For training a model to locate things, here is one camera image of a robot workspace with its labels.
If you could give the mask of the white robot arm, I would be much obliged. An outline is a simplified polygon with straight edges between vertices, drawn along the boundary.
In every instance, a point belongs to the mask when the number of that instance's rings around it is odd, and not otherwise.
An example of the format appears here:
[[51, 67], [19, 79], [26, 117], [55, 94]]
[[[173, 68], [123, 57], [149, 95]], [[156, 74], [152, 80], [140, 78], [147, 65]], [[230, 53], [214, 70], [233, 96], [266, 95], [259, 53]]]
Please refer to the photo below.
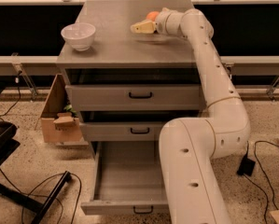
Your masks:
[[231, 224], [211, 160], [243, 147], [250, 121], [212, 42], [214, 28], [196, 8], [165, 8], [149, 13], [131, 31], [185, 38], [202, 83], [207, 115], [173, 119], [160, 131], [160, 165], [172, 223]]

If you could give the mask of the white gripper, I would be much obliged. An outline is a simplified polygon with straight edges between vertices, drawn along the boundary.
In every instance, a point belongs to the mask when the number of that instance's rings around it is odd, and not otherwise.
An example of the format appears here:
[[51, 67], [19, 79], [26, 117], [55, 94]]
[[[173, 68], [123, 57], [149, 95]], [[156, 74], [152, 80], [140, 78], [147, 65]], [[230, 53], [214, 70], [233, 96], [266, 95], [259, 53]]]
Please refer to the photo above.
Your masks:
[[135, 34], [153, 34], [157, 31], [161, 35], [181, 37], [183, 32], [180, 24], [183, 16], [184, 14], [181, 12], [163, 7], [155, 22], [151, 20], [137, 22], [131, 26], [131, 31]]

